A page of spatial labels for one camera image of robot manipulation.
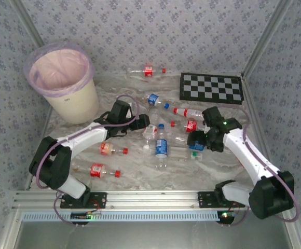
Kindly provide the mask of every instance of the blue strip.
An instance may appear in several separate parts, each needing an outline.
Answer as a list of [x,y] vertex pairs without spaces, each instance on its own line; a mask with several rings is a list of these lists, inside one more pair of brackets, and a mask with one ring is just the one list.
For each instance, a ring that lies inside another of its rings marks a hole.
[[[64,219],[70,220],[71,212],[60,212]],[[92,219],[78,219],[80,222],[202,222],[219,221],[217,211],[102,211]],[[23,222],[60,222],[54,212],[25,212]]]

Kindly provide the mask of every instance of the red bottle cap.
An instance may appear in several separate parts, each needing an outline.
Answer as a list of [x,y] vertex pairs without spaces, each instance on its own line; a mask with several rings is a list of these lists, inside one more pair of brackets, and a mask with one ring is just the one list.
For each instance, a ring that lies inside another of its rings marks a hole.
[[116,170],[115,177],[120,178],[120,170]]

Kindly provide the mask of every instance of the blue bottle label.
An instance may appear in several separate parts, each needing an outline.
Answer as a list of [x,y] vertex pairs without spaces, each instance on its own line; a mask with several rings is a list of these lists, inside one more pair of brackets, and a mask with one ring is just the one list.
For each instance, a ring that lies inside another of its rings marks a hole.
[[198,142],[196,142],[195,145],[191,145],[189,146],[190,149],[195,149],[195,150],[199,150],[199,151],[203,151],[204,146],[201,144],[198,144]]
[[156,100],[159,96],[158,95],[155,95],[155,94],[151,94],[148,98],[148,102],[149,104],[151,105],[155,105],[156,104]]
[[156,140],[155,154],[167,155],[167,140],[165,139]]

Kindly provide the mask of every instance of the red bottle label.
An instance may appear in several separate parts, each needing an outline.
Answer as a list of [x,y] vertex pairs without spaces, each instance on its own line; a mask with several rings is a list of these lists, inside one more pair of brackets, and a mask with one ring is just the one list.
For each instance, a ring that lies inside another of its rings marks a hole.
[[190,133],[197,129],[197,122],[193,120],[187,121],[186,132]]
[[92,167],[90,168],[90,175],[92,177],[98,177],[101,178],[101,170],[102,170],[103,164],[100,163],[93,163]]
[[100,154],[105,156],[111,155],[111,144],[109,143],[102,143],[100,146]]
[[152,66],[145,66],[145,76],[153,76],[153,67]]

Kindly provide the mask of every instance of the cable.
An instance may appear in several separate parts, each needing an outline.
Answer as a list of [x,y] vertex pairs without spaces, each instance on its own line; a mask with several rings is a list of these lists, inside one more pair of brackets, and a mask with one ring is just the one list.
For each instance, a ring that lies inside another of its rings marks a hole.
[[78,226],[78,224],[73,224],[72,222],[68,222],[66,219],[63,218],[62,215],[60,215],[60,213],[58,212],[57,208],[56,208],[56,203],[58,201],[58,199],[60,199],[63,196],[63,193],[60,192],[60,194],[56,197],[56,199],[53,201],[53,210],[55,211],[57,217],[63,221],[65,224],[70,225],[70,226]]
[[222,226],[226,226],[226,227],[234,227],[234,226],[237,226],[239,224],[241,224],[244,220],[246,220],[247,216],[248,216],[248,213],[249,213],[249,210],[250,208],[248,207],[248,209],[246,210],[244,216],[242,217],[242,219],[234,224],[231,224],[231,225],[227,225],[227,224],[221,224]]
[[[80,131],[78,133],[76,133],[75,135],[69,137],[68,139],[75,139],[76,137],[80,136],[80,135],[83,135],[87,132],[90,132],[92,130],[95,130],[95,129],[98,129],[100,127],[123,127],[123,126],[128,126],[129,124],[133,123],[138,117],[139,117],[139,111],[140,111],[140,107],[139,107],[139,103],[137,102],[137,100],[130,96],[130,95],[127,95],[127,94],[122,94],[120,96],[117,97],[116,100],[122,98],[122,97],[128,97],[130,99],[132,99],[135,104],[136,104],[136,114],[135,114],[135,117],[132,118],[130,121],[126,122],[126,123],[122,123],[122,124],[100,124],[100,125],[97,125],[97,126],[93,126],[91,127],[89,130],[83,130],[83,131]],[[59,145],[65,143],[68,141],[68,139],[64,139],[64,140],[61,140],[57,143],[55,143],[50,149],[48,149],[48,151],[45,153],[45,155],[42,157],[42,160],[40,161],[39,165],[38,165],[38,168],[37,168],[37,171],[36,171],[36,176],[35,176],[35,179],[36,179],[36,185],[40,188],[40,189],[46,189],[46,188],[49,188],[48,186],[42,186],[41,183],[40,183],[40,172],[41,172],[41,168],[45,162],[45,160],[50,156],[51,152],[57,148]],[[64,195],[63,192],[59,191],[58,192],[60,193],[58,196],[56,194],[56,198],[53,202],[53,210],[55,211],[56,215],[58,216],[58,218],[63,221],[65,224],[68,224],[68,225],[72,225],[74,226],[74,224],[72,222],[68,222],[67,220],[65,220],[58,212],[57,208],[56,208],[56,203],[58,201],[58,199],[61,199],[61,197]]]
[[249,143],[246,141],[247,139],[247,130],[248,130],[248,127],[249,125],[251,124],[250,122],[250,118],[249,118],[249,114],[239,108],[239,107],[236,107],[236,106],[227,106],[227,105],[220,105],[219,107],[228,107],[228,108],[234,108],[234,109],[239,109],[241,110],[242,112],[244,112],[244,114],[246,115],[246,118],[248,119],[248,123],[246,124],[246,126],[244,127],[243,129],[243,140],[244,140],[244,144],[245,146],[247,147],[247,149],[249,150],[249,152],[254,156],[254,158],[259,162],[261,163],[261,165],[266,169],[268,170],[281,184],[282,186],[286,189],[286,191],[288,192],[288,194],[290,195],[291,199],[293,200],[294,202],[294,205],[296,207],[296,215],[295,217],[293,217],[292,219],[284,219],[284,218],[281,218],[279,216],[276,216],[278,219],[284,221],[284,222],[295,222],[296,220],[298,220],[299,218],[299,215],[300,215],[300,207],[299,207],[299,204],[298,204],[298,201],[296,199],[296,197],[294,196],[294,194],[292,193],[291,189],[289,188],[289,186],[282,180],[281,177],[279,177],[279,175],[274,172],[271,168],[268,167],[268,165],[254,152],[254,150],[251,148],[251,146],[249,145]]
[[237,211],[237,213],[236,213],[236,215],[237,215],[237,214],[239,213],[239,211],[240,211],[240,206],[239,206],[238,202],[236,202],[236,201],[233,201],[233,202],[231,203],[231,206],[230,206],[230,208],[227,210],[227,212],[229,212],[229,211],[233,208],[234,205],[236,205],[236,206],[238,207],[238,211]]
[[99,215],[101,215],[102,212],[101,212],[100,205],[99,205],[98,201],[97,201],[97,200],[91,200],[90,202],[95,203],[98,207],[97,207],[97,209],[94,209],[94,210],[89,211],[89,212],[87,212],[87,213],[88,213],[88,214],[92,214],[92,213],[94,213],[94,212],[96,212],[96,211],[99,211],[99,212],[100,212]]

